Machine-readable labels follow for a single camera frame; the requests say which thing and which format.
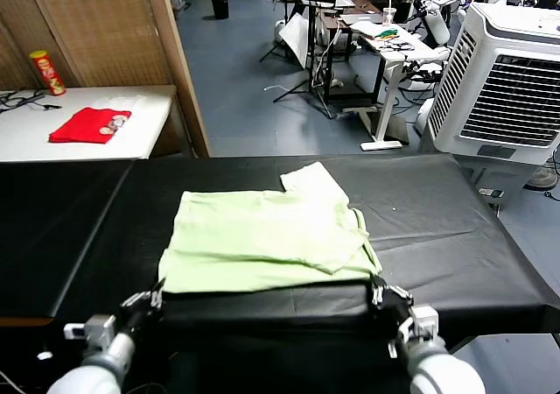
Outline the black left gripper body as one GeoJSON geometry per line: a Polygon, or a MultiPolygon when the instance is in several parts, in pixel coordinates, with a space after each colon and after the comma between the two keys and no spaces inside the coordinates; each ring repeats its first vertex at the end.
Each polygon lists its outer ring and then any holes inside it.
{"type": "Polygon", "coordinates": [[[129,337],[141,337],[157,325],[163,317],[163,310],[152,306],[121,309],[121,322],[117,332],[129,337]]]}

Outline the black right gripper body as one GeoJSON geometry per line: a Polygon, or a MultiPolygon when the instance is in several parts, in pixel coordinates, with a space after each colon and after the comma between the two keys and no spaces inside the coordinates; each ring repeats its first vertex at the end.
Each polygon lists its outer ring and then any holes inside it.
{"type": "Polygon", "coordinates": [[[378,308],[378,316],[387,327],[397,329],[411,317],[410,310],[406,303],[383,304],[378,308]]]}

